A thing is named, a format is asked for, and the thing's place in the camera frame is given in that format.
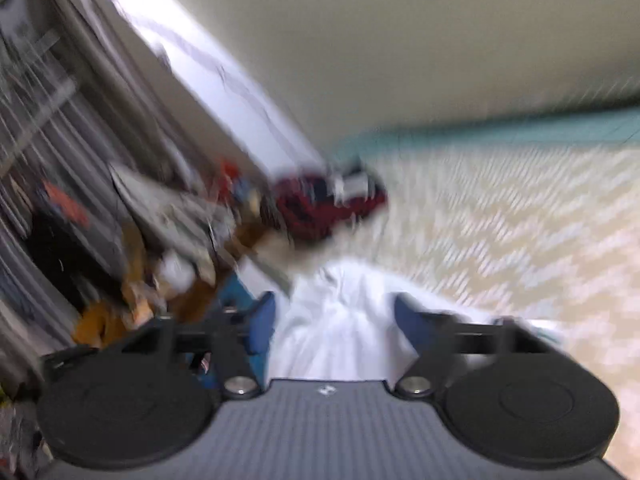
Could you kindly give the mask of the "metal clothes drying rack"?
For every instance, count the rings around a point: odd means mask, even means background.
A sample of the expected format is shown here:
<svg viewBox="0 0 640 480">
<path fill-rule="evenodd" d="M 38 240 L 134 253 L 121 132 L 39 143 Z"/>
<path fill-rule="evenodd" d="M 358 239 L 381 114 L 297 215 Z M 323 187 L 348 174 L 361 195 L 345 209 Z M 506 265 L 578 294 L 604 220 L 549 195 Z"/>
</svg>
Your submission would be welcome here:
<svg viewBox="0 0 640 480">
<path fill-rule="evenodd" d="M 61 64 L 61 37 L 47 30 L 37 39 L 1 35 L 1 174 L 19 162 L 42 165 L 39 144 L 78 92 L 77 78 Z"/>
</svg>

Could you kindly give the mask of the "grey curtain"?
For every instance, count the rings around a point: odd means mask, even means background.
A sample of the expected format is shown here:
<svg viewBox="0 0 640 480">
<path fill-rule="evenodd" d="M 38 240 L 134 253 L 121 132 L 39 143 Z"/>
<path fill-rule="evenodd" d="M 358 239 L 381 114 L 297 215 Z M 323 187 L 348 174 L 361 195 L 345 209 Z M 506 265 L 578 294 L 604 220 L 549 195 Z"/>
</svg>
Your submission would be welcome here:
<svg viewBox="0 0 640 480">
<path fill-rule="evenodd" d="M 1 35 L 37 39 L 49 29 L 61 37 L 56 55 L 79 89 L 39 144 L 44 163 L 19 162 L 1 175 L 1 298 L 29 336 L 57 349 L 72 342 L 80 312 L 43 273 L 29 238 L 32 214 L 48 203 L 43 182 L 85 209 L 90 224 L 77 236 L 104 269 L 122 272 L 120 229 L 131 216 L 111 167 L 185 191 L 202 181 L 192 143 L 126 66 L 91 0 L 1 0 Z"/>
</svg>

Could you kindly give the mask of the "teal quilted mattress pad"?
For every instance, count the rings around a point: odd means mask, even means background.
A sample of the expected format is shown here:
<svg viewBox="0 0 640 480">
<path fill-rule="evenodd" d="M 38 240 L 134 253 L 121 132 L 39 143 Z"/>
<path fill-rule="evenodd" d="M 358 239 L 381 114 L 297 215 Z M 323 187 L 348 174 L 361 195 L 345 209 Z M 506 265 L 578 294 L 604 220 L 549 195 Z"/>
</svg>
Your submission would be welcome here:
<svg viewBox="0 0 640 480">
<path fill-rule="evenodd" d="M 579 145 L 639 141 L 639 109 L 590 110 L 440 127 L 397 127 L 358 134 L 331 148 L 334 160 L 450 145 Z"/>
</svg>

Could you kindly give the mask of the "white t-shirt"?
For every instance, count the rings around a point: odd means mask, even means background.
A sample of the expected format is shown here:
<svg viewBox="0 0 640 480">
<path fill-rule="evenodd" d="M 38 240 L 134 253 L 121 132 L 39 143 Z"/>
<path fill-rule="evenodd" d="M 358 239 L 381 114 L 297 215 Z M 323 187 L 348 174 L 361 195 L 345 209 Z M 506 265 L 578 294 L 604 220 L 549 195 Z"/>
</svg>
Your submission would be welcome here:
<svg viewBox="0 0 640 480">
<path fill-rule="evenodd" d="M 416 358 L 395 323 L 394 300 L 401 294 L 420 312 L 454 314 L 474 324 L 499 318 L 363 261 L 334 260 L 274 292 L 277 313 L 265 380 L 397 382 Z"/>
</svg>

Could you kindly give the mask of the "cluttered pile of belongings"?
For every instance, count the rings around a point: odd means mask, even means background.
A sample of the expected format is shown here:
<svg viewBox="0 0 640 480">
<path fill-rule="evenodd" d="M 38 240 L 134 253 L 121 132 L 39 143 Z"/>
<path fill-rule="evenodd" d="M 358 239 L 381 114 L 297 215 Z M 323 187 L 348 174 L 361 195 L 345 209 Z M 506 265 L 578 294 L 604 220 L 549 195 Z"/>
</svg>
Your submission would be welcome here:
<svg viewBox="0 0 640 480">
<path fill-rule="evenodd" d="M 88 214 L 54 184 L 43 182 L 47 206 L 32 214 L 29 238 L 43 273 L 80 312 L 75 342 L 110 344 L 166 312 L 168 302 L 186 295 L 194 283 L 215 286 L 241 256 L 285 295 L 291 292 L 291 281 L 242 240 L 267 226 L 262 191 L 251 188 L 217 203 L 166 188 L 124 166 L 110 171 L 131 216 L 120 229 L 122 272 L 104 269 L 89 252 L 76 233 L 89 226 Z"/>
</svg>

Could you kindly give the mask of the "beige zigzag patterned bedsheet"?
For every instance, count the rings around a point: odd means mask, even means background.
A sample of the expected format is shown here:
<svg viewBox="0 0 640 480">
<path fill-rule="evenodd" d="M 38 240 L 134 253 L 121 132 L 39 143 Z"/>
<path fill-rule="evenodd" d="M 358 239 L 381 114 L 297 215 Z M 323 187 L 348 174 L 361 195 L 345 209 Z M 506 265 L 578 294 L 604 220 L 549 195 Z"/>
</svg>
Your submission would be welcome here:
<svg viewBox="0 0 640 480">
<path fill-rule="evenodd" d="M 467 307 L 551 318 L 615 392 L 608 459 L 639 474 L 639 149 L 490 146 L 386 151 L 388 205 L 318 248 L 272 240 L 290 275 L 355 257 Z"/>
</svg>

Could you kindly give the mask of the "dark reindeer knit sweater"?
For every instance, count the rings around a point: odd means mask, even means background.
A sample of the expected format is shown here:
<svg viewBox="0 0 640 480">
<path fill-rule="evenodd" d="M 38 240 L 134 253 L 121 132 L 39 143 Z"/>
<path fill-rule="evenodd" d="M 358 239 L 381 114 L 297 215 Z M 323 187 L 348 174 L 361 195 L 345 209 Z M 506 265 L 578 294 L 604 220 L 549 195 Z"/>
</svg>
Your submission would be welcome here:
<svg viewBox="0 0 640 480">
<path fill-rule="evenodd" d="M 266 226 L 292 243 L 313 245 L 331 238 L 338 226 L 358 226 L 386 203 L 380 179 L 357 164 L 273 183 L 262 196 L 259 212 Z"/>
</svg>

